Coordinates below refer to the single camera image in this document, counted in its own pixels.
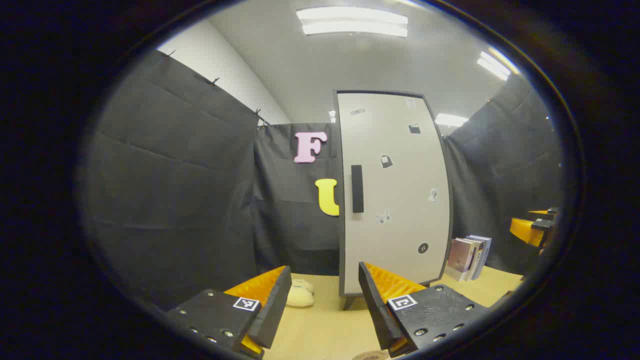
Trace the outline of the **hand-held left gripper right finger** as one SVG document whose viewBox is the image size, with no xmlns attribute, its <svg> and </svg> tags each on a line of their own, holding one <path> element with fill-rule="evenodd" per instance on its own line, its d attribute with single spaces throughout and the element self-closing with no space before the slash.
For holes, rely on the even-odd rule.
<svg viewBox="0 0 640 360">
<path fill-rule="evenodd" d="M 490 311 L 446 285 L 426 287 L 364 261 L 358 281 L 379 346 L 391 358 L 431 353 Z"/>
</svg>

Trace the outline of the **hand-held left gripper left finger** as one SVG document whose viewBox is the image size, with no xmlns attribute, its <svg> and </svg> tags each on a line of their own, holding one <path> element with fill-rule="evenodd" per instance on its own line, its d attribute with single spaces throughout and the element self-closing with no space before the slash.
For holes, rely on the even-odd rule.
<svg viewBox="0 0 640 360">
<path fill-rule="evenodd" d="M 291 285 L 290 267 L 280 266 L 224 291 L 204 289 L 165 317 L 208 349 L 261 360 L 274 344 Z"/>
</svg>

